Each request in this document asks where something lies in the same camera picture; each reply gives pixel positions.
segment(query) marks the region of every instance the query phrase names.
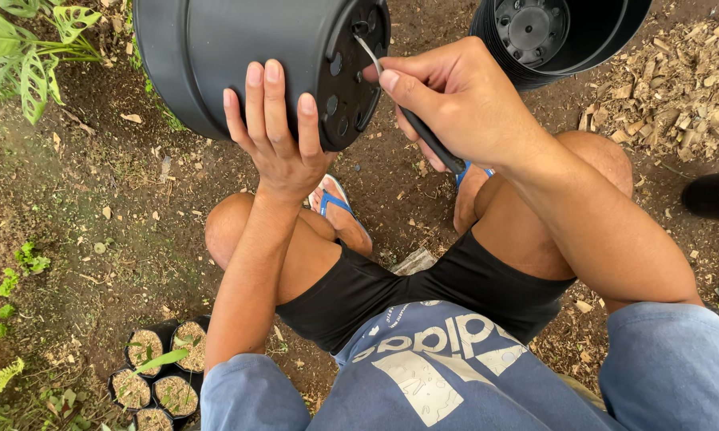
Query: fingernail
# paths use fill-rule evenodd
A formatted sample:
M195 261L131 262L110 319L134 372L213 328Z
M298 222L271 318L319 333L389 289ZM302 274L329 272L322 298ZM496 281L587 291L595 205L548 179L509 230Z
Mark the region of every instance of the fingernail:
M399 73L396 73L394 71L383 71L381 73L381 87L383 87L386 91L394 91L394 87L397 86L397 81L399 81Z
M254 87L261 84L261 70L255 64L248 66L248 83Z
M229 90L228 88L224 90L224 106L231 106L231 90Z
M316 110L316 104L314 103L314 98L311 97L308 94L304 94L301 96L301 112L311 115Z
M266 62L266 80L272 83L279 81L279 65L275 61Z

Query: black shorts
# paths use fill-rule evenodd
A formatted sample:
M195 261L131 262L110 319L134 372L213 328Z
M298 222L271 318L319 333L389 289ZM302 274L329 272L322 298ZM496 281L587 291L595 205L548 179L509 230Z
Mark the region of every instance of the black shorts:
M340 259L277 314L298 335L335 355L362 325L394 305L449 301L479 313L523 344L561 309L559 298L575 282L538 279L491 255L471 231L426 271L398 276L343 247Z

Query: hand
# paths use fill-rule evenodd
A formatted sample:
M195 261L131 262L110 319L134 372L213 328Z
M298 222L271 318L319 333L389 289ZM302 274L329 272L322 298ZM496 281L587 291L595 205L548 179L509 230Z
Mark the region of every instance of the hand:
M397 105L399 127L418 141L431 166L445 166L404 118L418 114L455 155L483 168L500 168L539 149L549 136L479 38L470 37L415 57L384 57L381 86ZM378 80L373 66L364 77Z
M314 97L304 93L298 100L300 142L296 142L287 127L282 64L269 60L264 70L260 63L250 63L245 93L247 128L240 115L240 100L230 89L224 90L224 111L231 139L253 157L260 173L258 196L300 206L316 189L336 155L324 152L319 145Z

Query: knee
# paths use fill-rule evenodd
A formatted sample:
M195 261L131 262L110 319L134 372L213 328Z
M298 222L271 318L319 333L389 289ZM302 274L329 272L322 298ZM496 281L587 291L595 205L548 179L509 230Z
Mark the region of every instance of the knee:
M221 201L205 222L205 245L218 266L226 269L248 222L253 195L237 193Z
M631 197L634 189L631 160L617 143L579 130L560 133L556 139Z

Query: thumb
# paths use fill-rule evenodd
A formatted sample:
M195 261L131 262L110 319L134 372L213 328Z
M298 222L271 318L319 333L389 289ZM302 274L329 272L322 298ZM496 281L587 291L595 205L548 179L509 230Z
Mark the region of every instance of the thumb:
M416 113L429 123L435 119L435 111L441 103L442 94L426 87L416 77L400 71L385 70L380 77L381 87L401 107Z

